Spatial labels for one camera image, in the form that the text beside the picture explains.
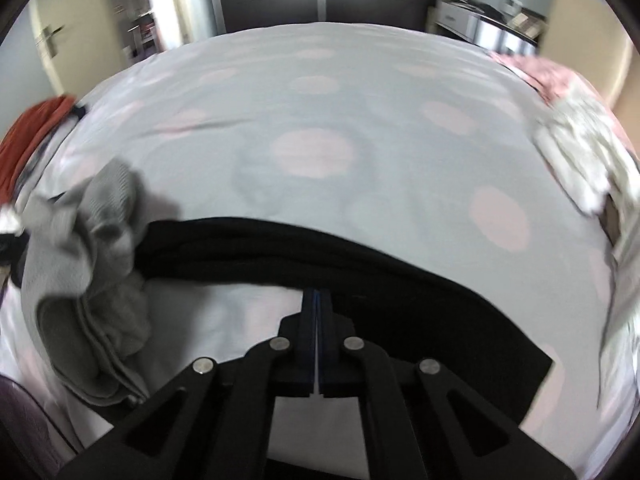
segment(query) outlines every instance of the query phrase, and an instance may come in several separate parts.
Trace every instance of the drawer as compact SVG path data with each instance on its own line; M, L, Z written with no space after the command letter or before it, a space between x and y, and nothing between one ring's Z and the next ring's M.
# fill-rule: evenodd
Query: drawer
M446 2L438 2L437 9L438 25L448 28L467 41L473 41L478 24L478 18L474 13Z

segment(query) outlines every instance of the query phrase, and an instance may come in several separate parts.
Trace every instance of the door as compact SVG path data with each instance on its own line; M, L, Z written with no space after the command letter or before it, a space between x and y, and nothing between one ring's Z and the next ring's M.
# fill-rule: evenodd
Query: door
M31 0L31 25L58 94L82 98L126 67L110 0Z

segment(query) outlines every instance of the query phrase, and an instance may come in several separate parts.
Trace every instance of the bed sheet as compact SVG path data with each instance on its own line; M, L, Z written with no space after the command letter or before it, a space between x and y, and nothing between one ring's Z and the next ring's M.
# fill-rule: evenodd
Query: bed sheet
M554 359L524 431L582 478L625 434L632 364L621 364L628 396L598 406L609 243L530 142L542 100L483 51L375 25L286 25L153 56L84 102L88 115L36 192L55 196L119 156L140 174L147 221L286 222L445 276ZM152 389L198 356L242 355L300 307L299 292L276 287L147 288L153 333L138 361ZM278 402L270 454L366 478L364 446L347 423L357 409L330 404ZM105 429L68 408L85 443ZM303 412L317 421L312 430Z

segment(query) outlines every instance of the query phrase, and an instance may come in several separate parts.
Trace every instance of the black garment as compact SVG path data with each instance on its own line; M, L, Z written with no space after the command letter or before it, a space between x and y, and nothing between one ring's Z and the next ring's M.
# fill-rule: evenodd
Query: black garment
M552 362L471 290L305 228L243 218L153 222L136 267L146 279L327 288L360 337L405 361L438 359L518 424Z

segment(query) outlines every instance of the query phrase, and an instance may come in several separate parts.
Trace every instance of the silver bolt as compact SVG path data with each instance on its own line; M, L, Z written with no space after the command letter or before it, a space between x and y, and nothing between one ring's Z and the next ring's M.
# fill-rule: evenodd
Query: silver bolt
M347 350L362 350L364 348L364 341L356 336L348 337L343 344Z
M200 375L208 374L213 370L213 361L208 357L201 357L193 362L193 371Z
M269 346L277 352L286 350L290 345L291 343L286 337L274 337L271 341L269 341Z
M440 363L436 359L424 359L420 361L420 371L423 374L435 375L440 371Z

